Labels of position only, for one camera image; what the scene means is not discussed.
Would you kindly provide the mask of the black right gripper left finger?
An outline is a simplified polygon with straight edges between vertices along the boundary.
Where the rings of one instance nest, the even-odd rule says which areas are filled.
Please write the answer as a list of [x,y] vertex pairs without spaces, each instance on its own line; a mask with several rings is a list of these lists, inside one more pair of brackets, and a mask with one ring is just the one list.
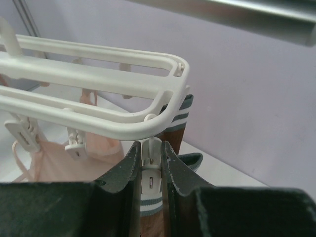
[[141,144],[93,182],[1,183],[3,237],[137,237]]

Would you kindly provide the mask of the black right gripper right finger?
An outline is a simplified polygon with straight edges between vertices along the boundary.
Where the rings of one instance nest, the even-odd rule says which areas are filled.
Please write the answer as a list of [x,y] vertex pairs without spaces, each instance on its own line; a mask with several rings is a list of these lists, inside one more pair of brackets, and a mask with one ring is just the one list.
[[313,237],[316,204],[293,188],[216,187],[161,146],[167,237]]

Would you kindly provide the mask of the pale pink sock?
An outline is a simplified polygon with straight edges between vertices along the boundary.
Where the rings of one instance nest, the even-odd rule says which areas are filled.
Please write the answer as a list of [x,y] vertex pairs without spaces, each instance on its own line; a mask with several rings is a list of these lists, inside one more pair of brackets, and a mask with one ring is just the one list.
[[119,140],[68,128],[67,143],[55,143],[37,119],[13,117],[4,126],[15,138],[11,149],[21,171],[15,182],[93,181],[124,158]]

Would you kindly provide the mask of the brown sock striped cuff long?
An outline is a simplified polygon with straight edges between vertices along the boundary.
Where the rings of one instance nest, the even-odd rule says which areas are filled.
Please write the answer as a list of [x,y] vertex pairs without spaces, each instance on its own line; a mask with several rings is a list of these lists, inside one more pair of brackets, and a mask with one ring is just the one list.
[[172,123],[163,132],[156,135],[156,137],[162,141],[167,141],[173,148],[178,158],[191,170],[196,172],[203,161],[203,155],[201,153],[179,155],[193,100],[194,96],[192,94],[188,94],[180,106],[180,109],[173,118]]

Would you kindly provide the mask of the white clip sock hanger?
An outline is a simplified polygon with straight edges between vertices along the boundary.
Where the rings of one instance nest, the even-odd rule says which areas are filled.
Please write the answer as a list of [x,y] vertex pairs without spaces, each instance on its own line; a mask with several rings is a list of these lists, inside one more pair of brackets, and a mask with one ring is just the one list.
[[145,190],[158,192],[161,142],[156,135],[169,127],[186,97],[190,67],[184,59],[17,35],[5,19],[0,21],[0,38],[1,76],[81,90],[75,102],[2,85],[2,110],[37,119],[55,143],[67,143],[68,128],[121,143],[141,140]]

